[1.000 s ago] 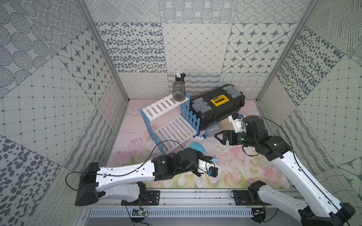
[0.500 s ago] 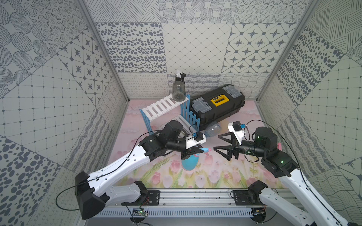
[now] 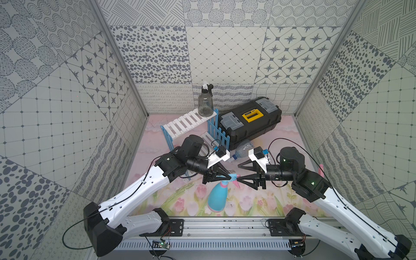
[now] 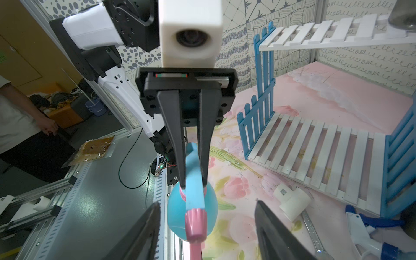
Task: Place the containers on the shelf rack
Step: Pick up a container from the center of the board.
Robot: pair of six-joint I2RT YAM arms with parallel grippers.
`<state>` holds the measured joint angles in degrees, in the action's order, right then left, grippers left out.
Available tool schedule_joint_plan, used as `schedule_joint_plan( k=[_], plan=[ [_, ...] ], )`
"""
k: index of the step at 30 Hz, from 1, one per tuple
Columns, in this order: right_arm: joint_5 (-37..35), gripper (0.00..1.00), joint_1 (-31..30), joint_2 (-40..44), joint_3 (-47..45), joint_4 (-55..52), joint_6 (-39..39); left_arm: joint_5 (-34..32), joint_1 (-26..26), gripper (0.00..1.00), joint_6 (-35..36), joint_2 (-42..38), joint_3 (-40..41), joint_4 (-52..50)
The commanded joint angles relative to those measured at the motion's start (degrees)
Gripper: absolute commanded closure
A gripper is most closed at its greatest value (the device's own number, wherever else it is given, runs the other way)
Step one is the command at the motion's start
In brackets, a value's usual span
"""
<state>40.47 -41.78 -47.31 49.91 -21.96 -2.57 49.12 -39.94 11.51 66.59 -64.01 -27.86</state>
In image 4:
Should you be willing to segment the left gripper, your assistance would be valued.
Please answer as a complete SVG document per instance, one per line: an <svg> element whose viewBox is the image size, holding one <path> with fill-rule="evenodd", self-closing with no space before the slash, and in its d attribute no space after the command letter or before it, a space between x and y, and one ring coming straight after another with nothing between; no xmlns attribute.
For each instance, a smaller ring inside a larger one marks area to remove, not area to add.
<svg viewBox="0 0 416 260"><path fill-rule="evenodd" d="M135 83L147 114L162 114L174 150L180 187L186 188L183 126L196 126L203 186L208 182L210 143L236 97L231 68L140 68Z"/></svg>

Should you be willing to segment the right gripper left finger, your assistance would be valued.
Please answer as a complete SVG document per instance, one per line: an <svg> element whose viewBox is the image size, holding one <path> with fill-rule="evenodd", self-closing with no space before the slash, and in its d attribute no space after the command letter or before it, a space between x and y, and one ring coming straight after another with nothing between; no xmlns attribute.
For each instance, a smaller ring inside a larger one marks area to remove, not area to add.
<svg viewBox="0 0 416 260"><path fill-rule="evenodd" d="M156 254L161 209L153 203L130 231L110 250L105 260L152 260Z"/></svg>

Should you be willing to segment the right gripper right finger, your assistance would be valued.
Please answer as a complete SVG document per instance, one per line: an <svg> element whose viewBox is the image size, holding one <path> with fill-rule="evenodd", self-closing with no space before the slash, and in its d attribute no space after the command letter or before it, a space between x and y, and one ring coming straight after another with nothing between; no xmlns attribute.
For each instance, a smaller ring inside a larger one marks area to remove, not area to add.
<svg viewBox="0 0 416 260"><path fill-rule="evenodd" d="M315 258L261 200L256 203L255 224L263 260L313 260Z"/></svg>

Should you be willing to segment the teal pink spray bottle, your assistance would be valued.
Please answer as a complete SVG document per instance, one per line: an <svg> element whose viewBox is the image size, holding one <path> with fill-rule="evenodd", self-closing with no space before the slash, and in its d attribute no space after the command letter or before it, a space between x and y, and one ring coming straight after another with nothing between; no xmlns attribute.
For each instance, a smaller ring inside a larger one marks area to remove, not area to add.
<svg viewBox="0 0 416 260"><path fill-rule="evenodd" d="M190 244L190 259L202 259L202 246L213 232L218 216L218 201L203 176L196 143L186 145L185 187L176 184L167 203L167 224L181 240Z"/></svg>

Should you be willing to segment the blue white slatted shelf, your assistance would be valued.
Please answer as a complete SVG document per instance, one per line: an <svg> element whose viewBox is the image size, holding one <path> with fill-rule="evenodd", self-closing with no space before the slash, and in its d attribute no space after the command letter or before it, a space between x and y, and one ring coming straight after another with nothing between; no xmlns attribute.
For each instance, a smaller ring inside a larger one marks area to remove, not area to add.
<svg viewBox="0 0 416 260"><path fill-rule="evenodd" d="M415 40L377 14L287 28L269 23L253 39L257 94L237 115L245 159L376 216L400 215L416 202L416 108L390 135L276 113L274 54Z"/></svg>

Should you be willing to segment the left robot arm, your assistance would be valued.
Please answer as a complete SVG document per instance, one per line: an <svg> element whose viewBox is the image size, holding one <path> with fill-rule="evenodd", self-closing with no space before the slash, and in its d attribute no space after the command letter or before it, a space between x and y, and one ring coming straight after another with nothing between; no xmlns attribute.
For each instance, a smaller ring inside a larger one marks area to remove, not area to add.
<svg viewBox="0 0 416 260"><path fill-rule="evenodd" d="M208 182L214 127L231 109L237 72L216 68L221 1L99 1L50 26L76 69L120 100L186 188L184 128L196 127L202 183ZM161 67L126 79L117 46L161 51Z"/></svg>

